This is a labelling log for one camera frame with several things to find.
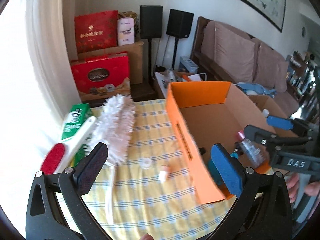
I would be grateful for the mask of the person's right hand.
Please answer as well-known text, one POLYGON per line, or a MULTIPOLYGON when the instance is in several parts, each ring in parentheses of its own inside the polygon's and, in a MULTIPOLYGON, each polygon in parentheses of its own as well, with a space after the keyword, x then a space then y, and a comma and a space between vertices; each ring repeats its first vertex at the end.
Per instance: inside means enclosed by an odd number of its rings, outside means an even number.
MULTIPOLYGON (((298 189, 299 189, 299 174, 294 173, 286 181, 290 203, 294 203, 297 198, 298 189)), ((310 197, 316 197, 319 193, 319 181, 309 183, 304 187, 304 193, 310 197)))

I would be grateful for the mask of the person's left hand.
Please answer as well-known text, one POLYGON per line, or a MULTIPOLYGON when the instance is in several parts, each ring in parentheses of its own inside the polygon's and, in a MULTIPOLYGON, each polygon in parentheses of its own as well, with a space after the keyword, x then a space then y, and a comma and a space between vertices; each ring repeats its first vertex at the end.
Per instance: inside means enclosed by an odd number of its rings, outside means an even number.
POLYGON ((154 238, 150 234, 143 235, 140 240, 154 240, 154 238))

